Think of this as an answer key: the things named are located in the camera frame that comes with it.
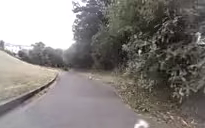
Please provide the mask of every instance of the grass slope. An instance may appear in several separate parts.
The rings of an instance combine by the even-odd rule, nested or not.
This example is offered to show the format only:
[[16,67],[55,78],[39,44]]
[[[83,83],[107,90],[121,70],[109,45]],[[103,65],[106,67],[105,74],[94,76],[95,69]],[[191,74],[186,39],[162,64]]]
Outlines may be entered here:
[[0,51],[0,102],[47,84],[56,73]]

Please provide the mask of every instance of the road edge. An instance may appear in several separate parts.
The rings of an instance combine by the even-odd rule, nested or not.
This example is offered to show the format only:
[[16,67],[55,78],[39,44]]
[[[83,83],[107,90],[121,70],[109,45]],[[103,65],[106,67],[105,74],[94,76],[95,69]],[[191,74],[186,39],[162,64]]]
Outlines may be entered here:
[[32,90],[30,92],[27,92],[23,95],[17,96],[15,98],[12,98],[10,100],[7,100],[5,102],[0,103],[0,116],[7,113],[10,110],[13,110],[14,108],[18,107],[22,103],[24,103],[26,100],[32,98],[42,90],[50,87],[57,79],[58,79],[59,73],[56,74],[56,76],[46,85],[41,86],[35,90]]

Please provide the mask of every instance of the bush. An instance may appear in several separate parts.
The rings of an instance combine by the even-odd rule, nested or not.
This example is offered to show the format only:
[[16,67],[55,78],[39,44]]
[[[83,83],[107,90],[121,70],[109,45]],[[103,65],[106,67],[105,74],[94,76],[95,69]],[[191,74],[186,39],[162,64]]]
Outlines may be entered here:
[[149,89],[166,85],[180,102],[205,92],[205,43],[197,40],[196,31],[187,17],[169,16],[152,38],[131,37],[123,46],[129,53],[129,74]]

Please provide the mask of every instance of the asphalt road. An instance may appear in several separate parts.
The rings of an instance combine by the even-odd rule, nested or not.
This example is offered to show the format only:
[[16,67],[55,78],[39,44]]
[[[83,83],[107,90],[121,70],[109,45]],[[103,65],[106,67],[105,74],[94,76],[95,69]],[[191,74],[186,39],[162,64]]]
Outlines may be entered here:
[[112,87],[63,73],[44,96],[1,116],[0,128],[134,128],[138,119]]

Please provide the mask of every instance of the overcast sky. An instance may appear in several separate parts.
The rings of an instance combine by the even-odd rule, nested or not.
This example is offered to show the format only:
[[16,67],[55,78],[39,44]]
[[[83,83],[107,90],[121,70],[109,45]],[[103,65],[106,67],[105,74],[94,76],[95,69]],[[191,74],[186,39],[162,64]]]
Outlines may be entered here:
[[0,0],[0,39],[68,48],[73,41],[72,0]]

